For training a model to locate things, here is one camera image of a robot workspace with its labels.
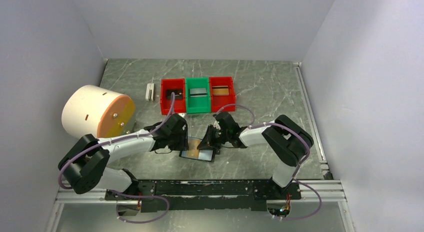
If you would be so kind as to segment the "green plastic bin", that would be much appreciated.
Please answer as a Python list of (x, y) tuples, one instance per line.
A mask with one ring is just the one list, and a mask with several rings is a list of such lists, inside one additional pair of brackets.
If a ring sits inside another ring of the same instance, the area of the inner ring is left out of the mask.
[(210, 113), (211, 92), (208, 77), (185, 79), (186, 112), (188, 114)]

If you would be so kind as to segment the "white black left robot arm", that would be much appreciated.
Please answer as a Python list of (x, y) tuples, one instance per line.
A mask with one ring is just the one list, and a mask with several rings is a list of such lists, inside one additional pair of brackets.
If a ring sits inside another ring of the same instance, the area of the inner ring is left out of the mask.
[(117, 191), (131, 200), (138, 194), (136, 178), (127, 169), (111, 169), (108, 165), (130, 155), (168, 148), (188, 148), (187, 121), (179, 114), (137, 132), (113, 138), (84, 135), (58, 164), (58, 182), (63, 189), (84, 194), (94, 188)]

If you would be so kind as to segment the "gold card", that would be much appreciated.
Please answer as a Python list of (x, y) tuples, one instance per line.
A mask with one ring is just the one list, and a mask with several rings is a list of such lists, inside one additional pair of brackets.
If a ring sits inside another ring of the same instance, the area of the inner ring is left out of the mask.
[(213, 96), (228, 96), (230, 94), (230, 89), (228, 86), (213, 86), (212, 95)]

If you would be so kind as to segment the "orange card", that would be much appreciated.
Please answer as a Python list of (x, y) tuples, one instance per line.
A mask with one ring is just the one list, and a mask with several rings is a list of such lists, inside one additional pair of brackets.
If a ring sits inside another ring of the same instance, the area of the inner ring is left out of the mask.
[(200, 140), (198, 139), (190, 139), (188, 141), (188, 151), (187, 151), (187, 157), (197, 159), (199, 157), (199, 149), (198, 145), (200, 144)]

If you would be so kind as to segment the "black leather card holder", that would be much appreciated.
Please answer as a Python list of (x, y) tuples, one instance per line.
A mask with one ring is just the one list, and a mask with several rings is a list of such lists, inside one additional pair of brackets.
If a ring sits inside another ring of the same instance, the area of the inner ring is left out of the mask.
[(218, 154), (217, 149), (197, 149), (201, 140), (195, 137), (188, 138), (188, 150), (181, 150), (179, 152), (180, 158), (205, 161), (205, 162), (214, 162), (215, 156)]

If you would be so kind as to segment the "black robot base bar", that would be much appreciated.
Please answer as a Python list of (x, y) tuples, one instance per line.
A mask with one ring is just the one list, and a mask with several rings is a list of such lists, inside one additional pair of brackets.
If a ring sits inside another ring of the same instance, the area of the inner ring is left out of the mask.
[(116, 201), (121, 212), (204, 209), (268, 211), (272, 201), (301, 199), (300, 186), (281, 188), (271, 179), (241, 180), (140, 180), (126, 196), (106, 191), (106, 201)]

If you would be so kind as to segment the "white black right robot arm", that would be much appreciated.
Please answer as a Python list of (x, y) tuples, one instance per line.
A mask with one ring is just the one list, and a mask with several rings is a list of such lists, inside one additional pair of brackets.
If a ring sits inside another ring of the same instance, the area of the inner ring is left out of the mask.
[(310, 155), (314, 145), (312, 137), (287, 115), (279, 115), (268, 123), (243, 127), (228, 112), (218, 113), (214, 117), (215, 123), (208, 126), (197, 149), (220, 149), (226, 143), (234, 148), (267, 144), (279, 159), (271, 177), (270, 193), (276, 199), (287, 195), (288, 185)]

